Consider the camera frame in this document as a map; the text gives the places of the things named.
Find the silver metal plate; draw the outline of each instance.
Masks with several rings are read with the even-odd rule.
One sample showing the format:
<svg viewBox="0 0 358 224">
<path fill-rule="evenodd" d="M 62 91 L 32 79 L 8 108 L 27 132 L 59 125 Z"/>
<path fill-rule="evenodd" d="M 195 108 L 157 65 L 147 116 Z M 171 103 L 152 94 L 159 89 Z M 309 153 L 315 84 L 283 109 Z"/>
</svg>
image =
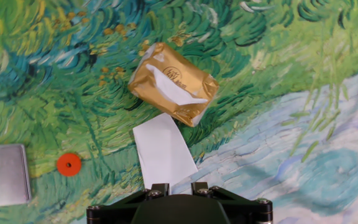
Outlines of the silver metal plate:
<svg viewBox="0 0 358 224">
<path fill-rule="evenodd" d="M 29 173 L 24 146 L 0 146 L 0 206 L 28 203 L 31 200 Z"/>
</svg>

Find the painted mat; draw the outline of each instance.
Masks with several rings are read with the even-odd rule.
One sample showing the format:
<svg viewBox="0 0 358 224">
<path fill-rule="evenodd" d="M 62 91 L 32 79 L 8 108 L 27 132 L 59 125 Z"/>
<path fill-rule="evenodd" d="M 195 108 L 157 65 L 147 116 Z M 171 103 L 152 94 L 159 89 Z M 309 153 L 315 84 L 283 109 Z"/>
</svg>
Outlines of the painted mat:
<svg viewBox="0 0 358 224">
<path fill-rule="evenodd" d="M 160 112 L 126 86 L 154 42 L 221 86 L 178 124 L 200 171 L 176 193 L 207 180 L 273 200 L 276 223 L 358 223 L 358 0 L 0 0 L 0 144 L 25 144 L 33 195 L 0 223 L 84 223 L 142 187 L 131 129 Z"/>
</svg>

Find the white card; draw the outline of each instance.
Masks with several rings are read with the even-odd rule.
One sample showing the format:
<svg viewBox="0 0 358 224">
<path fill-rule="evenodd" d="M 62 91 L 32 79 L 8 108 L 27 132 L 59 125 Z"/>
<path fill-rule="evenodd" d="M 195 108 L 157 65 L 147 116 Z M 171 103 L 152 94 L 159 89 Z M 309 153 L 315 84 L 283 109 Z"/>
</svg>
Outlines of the white card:
<svg viewBox="0 0 358 224">
<path fill-rule="evenodd" d="M 146 189 L 162 183 L 172 187 L 198 171 L 170 115 L 158 115 L 133 130 Z"/>
</svg>

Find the orange rubber washer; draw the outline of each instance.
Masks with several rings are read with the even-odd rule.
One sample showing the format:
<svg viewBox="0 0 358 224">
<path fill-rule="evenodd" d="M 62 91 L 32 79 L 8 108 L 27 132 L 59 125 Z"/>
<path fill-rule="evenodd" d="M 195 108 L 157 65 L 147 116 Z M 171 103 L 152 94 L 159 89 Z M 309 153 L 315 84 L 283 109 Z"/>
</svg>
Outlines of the orange rubber washer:
<svg viewBox="0 0 358 224">
<path fill-rule="evenodd" d="M 66 153 L 57 160 L 57 170 L 61 175 L 71 177 L 81 169 L 81 159 L 74 153 Z"/>
</svg>

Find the green brushstroke pattern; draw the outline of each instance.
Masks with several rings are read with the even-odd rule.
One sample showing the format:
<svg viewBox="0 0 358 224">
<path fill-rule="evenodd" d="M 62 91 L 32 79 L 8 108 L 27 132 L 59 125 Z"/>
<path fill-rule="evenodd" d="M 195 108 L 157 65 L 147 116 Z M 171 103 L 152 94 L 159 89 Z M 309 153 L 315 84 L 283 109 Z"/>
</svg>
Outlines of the green brushstroke pattern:
<svg viewBox="0 0 358 224">
<path fill-rule="evenodd" d="M 25 144 L 34 195 L 0 208 L 0 223 L 69 223 L 142 185 L 131 129 L 159 111 L 126 86 L 154 42 L 221 86 L 197 127 L 178 124 L 196 160 L 287 93 L 310 91 L 308 105 L 331 85 L 291 154 L 333 124 L 341 83 L 358 72 L 358 0 L 245 3 L 253 12 L 236 0 L 0 0 L 0 144 Z M 84 163 L 70 179 L 55 168 L 65 152 Z"/>
</svg>

